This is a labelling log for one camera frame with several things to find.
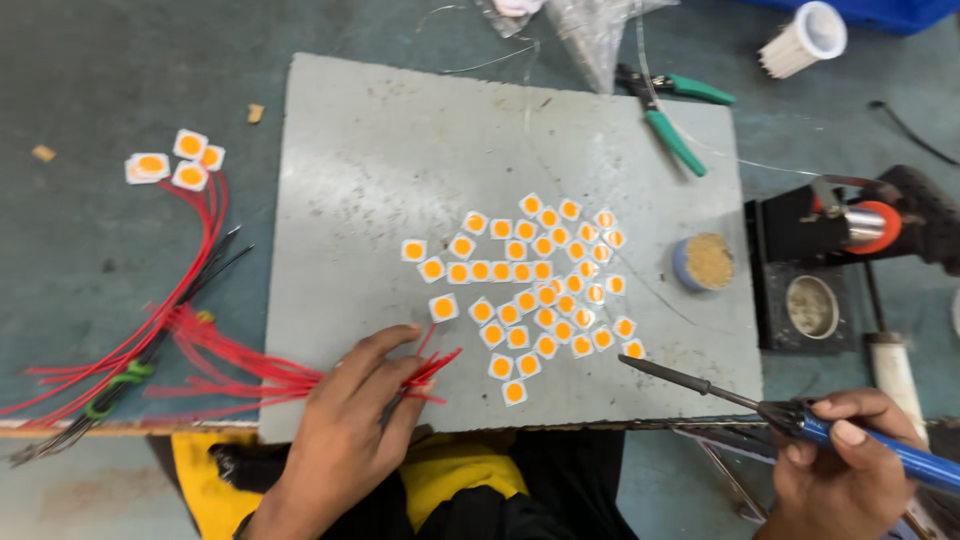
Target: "person's right hand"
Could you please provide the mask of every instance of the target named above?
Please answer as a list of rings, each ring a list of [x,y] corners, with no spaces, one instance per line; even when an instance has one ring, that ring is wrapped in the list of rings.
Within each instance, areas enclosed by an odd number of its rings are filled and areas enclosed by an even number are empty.
[[[926,445],[897,404],[873,388],[835,392],[811,408],[835,421],[836,454],[782,438],[774,468],[779,502],[755,540],[877,540],[903,515],[916,482],[893,451],[854,423],[928,452]]]

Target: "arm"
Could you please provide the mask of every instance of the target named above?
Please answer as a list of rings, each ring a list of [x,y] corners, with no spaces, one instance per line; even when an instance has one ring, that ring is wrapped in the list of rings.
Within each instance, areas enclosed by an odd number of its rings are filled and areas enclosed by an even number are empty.
[[[916,482],[906,477],[896,454],[856,424],[914,448],[925,445],[897,404],[873,388],[835,392],[812,409],[835,421],[830,440],[836,454],[806,441],[780,440],[777,508],[754,539],[877,540],[903,515]]]
[[[419,336],[395,326],[361,339],[310,392],[283,475],[240,538],[314,540],[400,465],[425,400],[403,398],[382,427],[380,418],[423,359],[385,355]]]

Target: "red wire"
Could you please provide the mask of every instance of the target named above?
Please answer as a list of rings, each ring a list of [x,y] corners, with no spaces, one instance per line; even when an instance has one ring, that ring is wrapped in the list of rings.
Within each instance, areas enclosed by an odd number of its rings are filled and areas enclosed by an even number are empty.
[[[120,372],[125,370],[127,367],[127,364],[129,364],[133,358],[135,358],[139,353],[143,351],[143,349],[147,346],[147,344],[154,337],[156,337],[156,334],[161,330],[162,325],[159,324],[159,321],[161,321],[163,317],[166,317],[169,315],[170,310],[173,308],[173,303],[177,300],[179,296],[182,295],[186,287],[191,282],[193,282],[197,274],[199,274],[200,269],[203,267],[204,262],[209,257],[210,251],[212,250],[212,246],[216,241],[216,236],[223,225],[226,209],[227,209],[227,200],[228,200],[227,182],[226,182],[226,177],[223,175],[223,173],[217,175],[217,184],[219,184],[223,192],[223,203],[220,205],[219,208],[217,206],[216,187],[213,184],[209,184],[207,186],[207,189],[204,190],[204,193],[206,195],[206,200],[208,202],[207,206],[205,207],[202,204],[203,195],[199,195],[196,193],[188,193],[182,189],[174,188],[171,185],[169,185],[166,181],[159,183],[159,185],[163,189],[166,189],[167,191],[180,197],[184,202],[186,202],[189,206],[191,206],[200,215],[201,221],[203,223],[204,236],[203,236],[203,241],[201,243],[200,250],[198,251],[196,257],[194,258],[193,263],[190,265],[190,268],[187,270],[187,273],[183,276],[183,278],[178,283],[177,287],[174,288],[173,292],[170,293],[170,295],[163,302],[163,304],[160,305],[160,307],[156,310],[156,312],[150,318],[148,318],[148,320],[145,323],[143,323],[143,325],[141,325],[141,327],[136,332],[134,332],[133,335],[131,335],[126,341],[124,341],[116,349],[111,351],[109,354],[104,356],[100,361],[96,363],[88,364],[85,366],[73,367],[73,368],[33,368],[33,369],[27,370],[27,373],[39,373],[39,374],[65,373],[65,374],[77,374],[77,375],[75,376],[67,375],[61,378],[50,378],[50,380],[47,380],[47,381],[60,381],[60,380],[66,379],[66,382],[56,388],[53,388],[41,394],[40,396],[32,398],[31,400],[27,400],[26,402],[23,402],[21,404],[11,405],[11,406],[2,408],[0,409],[0,414],[7,414],[24,407],[34,405],[40,401],[46,400],[60,393],[66,388],[80,382],[81,380],[89,377],[94,373],[110,371],[110,374],[105,379],[99,381],[92,388],[84,392],[83,395],[77,398],[76,400],[70,402],[69,404],[61,407],[60,409],[40,419],[36,419],[28,423],[28,424],[50,425],[56,422],[57,420],[59,420],[60,418],[62,418],[63,416],[66,416],[71,412],[77,410],[81,406],[85,405],[86,402],[92,399],[93,396],[95,396],[103,388],[105,388],[107,384],[109,384],[110,379],[112,379],[115,375],[118,375]],[[120,351],[123,351],[124,349],[129,347],[130,344],[137,337],[143,334],[145,331],[147,332],[146,335],[144,335],[140,339],[140,341],[133,346],[133,348],[130,351],[120,354]]]
[[[150,385],[144,390],[144,396],[149,397],[184,397],[219,394],[240,398],[256,398],[261,401],[256,403],[240,405],[235,407],[212,409],[194,413],[184,413],[176,415],[166,415],[170,418],[182,419],[190,417],[194,419],[211,418],[218,416],[227,416],[236,412],[252,410],[262,406],[275,405],[279,403],[290,402],[303,399],[309,394],[310,390],[324,378],[324,373],[316,371],[296,362],[280,358],[277,356],[268,356],[243,344],[229,339],[220,334],[215,325],[210,322],[201,321],[197,318],[197,313],[189,306],[177,306],[177,299],[186,290],[186,287],[192,283],[206,261],[209,259],[216,239],[223,227],[226,210],[228,205],[228,185],[226,175],[222,171],[213,174],[214,182],[207,185],[202,193],[188,192],[175,188],[166,181],[160,183],[160,187],[181,198],[187,205],[193,208],[200,216],[203,225],[203,239],[200,250],[195,256],[186,274],[182,277],[177,286],[170,295],[158,307],[152,307],[152,313],[145,323],[133,334],[119,345],[116,349],[101,358],[99,361],[75,367],[38,367],[27,370],[32,374],[54,375],[41,380],[41,383],[63,382],[60,386],[51,389],[41,396],[33,398],[23,404],[13,405],[0,409],[0,414],[12,412],[20,408],[33,405],[39,401],[47,399],[69,386],[72,386],[87,377],[108,372],[107,376],[96,382],[91,388],[85,391],[80,397],[71,401],[67,405],[55,410],[54,412],[35,420],[27,425],[52,425],[59,419],[75,412],[83,407],[87,402],[103,391],[109,385],[110,380],[119,375],[130,362],[136,358],[144,348],[162,331],[170,331],[174,336],[174,341],[183,351],[184,355],[197,366],[204,374],[211,377],[214,381],[205,380],[199,377],[187,378],[187,387],[168,387]],[[426,347],[436,329],[437,324],[430,326],[426,336],[417,349],[419,356]],[[246,384],[239,380],[232,379],[224,375],[220,370],[213,366],[203,355],[197,351],[197,347],[207,349],[223,361],[239,367],[261,380],[272,382],[275,385],[253,385]],[[444,400],[432,396],[424,396],[419,393],[413,393],[408,388],[415,386],[424,386],[427,381],[437,371],[443,368],[453,358],[455,358],[462,349],[457,349],[453,353],[437,360],[440,353],[434,353],[428,358],[417,373],[403,384],[403,390],[399,392],[401,397],[425,399],[430,402],[443,404]]]
[[[423,348],[426,347],[426,342],[430,341],[430,336],[433,335],[433,329],[437,328],[437,323],[430,325],[430,330],[426,331],[426,335],[423,337],[423,342],[420,343],[420,346],[417,347],[417,353],[415,356],[420,356],[420,353],[423,352]]]

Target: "white tube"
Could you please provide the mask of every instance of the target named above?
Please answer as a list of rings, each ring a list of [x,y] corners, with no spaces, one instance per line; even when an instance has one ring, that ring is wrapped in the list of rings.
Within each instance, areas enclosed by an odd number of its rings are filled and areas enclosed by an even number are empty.
[[[826,2],[800,6],[793,22],[760,49],[760,63],[774,79],[784,79],[820,60],[837,58],[847,48],[847,25]]]
[[[894,331],[882,331],[869,335],[868,339],[876,387],[903,409],[920,438],[928,442],[924,414],[903,338]]]

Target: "blue plastic crate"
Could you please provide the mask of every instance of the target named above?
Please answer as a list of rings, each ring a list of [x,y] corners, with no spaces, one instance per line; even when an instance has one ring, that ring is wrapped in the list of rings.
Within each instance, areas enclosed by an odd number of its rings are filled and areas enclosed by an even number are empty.
[[[761,6],[796,10],[805,1],[740,0]],[[960,10],[960,0],[828,0],[850,26],[910,36]]]

